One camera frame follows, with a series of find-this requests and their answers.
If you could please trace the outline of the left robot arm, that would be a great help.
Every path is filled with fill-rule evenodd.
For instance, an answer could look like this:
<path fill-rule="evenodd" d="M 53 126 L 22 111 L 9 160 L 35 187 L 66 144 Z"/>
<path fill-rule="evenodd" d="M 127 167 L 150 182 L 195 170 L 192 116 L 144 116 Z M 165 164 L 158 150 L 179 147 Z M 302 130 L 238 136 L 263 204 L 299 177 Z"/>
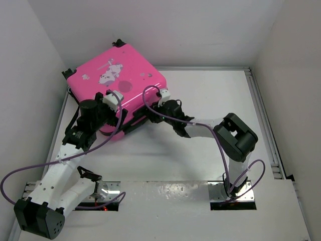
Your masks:
<path fill-rule="evenodd" d="M 94 99 L 79 102 L 66 127 L 57 161 L 52 162 L 39 184 L 25 199 L 19 199 L 14 212 L 21 230 L 48 239 L 61 232 L 67 216 L 84 198 L 96 193 L 101 176 L 85 170 L 80 179 L 65 190 L 74 170 L 82 171 L 84 155 L 93 149 L 96 133 L 105 124 L 119 128 L 122 122 L 123 95 L 108 90 L 96 93 Z"/>

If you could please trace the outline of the pink hard-shell suitcase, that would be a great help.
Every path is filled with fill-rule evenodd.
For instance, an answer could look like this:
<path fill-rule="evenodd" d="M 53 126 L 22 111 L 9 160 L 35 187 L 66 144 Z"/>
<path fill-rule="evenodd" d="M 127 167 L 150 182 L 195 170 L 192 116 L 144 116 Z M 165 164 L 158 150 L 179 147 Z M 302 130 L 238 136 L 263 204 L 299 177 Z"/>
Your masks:
<path fill-rule="evenodd" d="M 88 62 L 67 69 L 64 78 L 77 102 L 93 99 L 111 90 L 122 94 L 123 124 L 118 133 L 126 135 L 147 122 L 145 103 L 157 104 L 158 89 L 166 89 L 165 77 L 137 50 L 121 39 Z"/>

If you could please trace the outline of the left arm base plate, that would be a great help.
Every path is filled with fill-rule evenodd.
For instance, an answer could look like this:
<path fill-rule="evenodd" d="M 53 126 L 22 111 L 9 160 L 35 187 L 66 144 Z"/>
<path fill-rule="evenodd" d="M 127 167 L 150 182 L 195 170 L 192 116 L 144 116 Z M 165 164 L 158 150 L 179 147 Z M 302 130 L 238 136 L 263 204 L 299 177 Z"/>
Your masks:
<path fill-rule="evenodd" d="M 107 202 L 114 199 L 117 195 L 121 193 L 121 182 L 107 182 L 101 181 L 96 188 L 96 192 L 90 196 L 87 196 L 82 202 L 84 203 L 94 203 L 97 202 Z"/>

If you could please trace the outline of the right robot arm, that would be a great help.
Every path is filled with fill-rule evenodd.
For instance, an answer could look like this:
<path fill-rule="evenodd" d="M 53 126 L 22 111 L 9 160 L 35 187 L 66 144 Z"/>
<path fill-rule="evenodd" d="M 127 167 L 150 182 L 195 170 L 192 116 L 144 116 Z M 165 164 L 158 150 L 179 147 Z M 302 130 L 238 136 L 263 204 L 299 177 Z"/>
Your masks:
<path fill-rule="evenodd" d="M 235 197 L 247 181 L 249 155 L 258 142 L 257 134 L 234 113 L 222 119 L 196 119 L 185 115 L 176 100 L 145 106 L 152 123 L 166 122 L 180 137 L 215 139 L 226 174 L 225 191 Z"/>

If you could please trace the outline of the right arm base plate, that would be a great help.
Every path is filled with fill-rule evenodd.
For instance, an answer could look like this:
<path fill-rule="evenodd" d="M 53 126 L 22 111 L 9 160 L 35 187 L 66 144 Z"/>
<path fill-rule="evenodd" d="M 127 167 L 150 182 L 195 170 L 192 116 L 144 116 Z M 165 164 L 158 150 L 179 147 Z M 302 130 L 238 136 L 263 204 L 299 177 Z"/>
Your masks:
<path fill-rule="evenodd" d="M 255 201 L 254 191 L 252 190 L 252 183 L 250 181 L 247 181 L 235 196 L 232 196 L 231 194 L 228 195 L 226 193 L 223 181 L 209 181 L 208 190 L 209 199 L 214 203 L 220 203 L 228 200 L 237 202 Z"/>

